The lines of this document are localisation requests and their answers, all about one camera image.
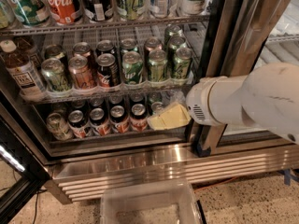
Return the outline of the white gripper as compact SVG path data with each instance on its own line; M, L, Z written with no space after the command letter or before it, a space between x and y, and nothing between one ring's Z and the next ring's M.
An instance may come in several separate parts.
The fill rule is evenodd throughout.
M148 117L148 125L155 131L170 130L188 125L191 117L201 125L226 124L227 121L223 118L225 90L222 86L226 79L227 77L202 78L186 96L188 110L184 105L174 102Z

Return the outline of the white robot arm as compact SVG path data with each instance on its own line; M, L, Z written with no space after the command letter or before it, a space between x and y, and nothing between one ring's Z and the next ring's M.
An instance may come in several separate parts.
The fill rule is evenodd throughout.
M147 118L151 129L169 130L190 120L263 128L299 144L299 66L269 63L245 76L204 77L185 102L174 102Z

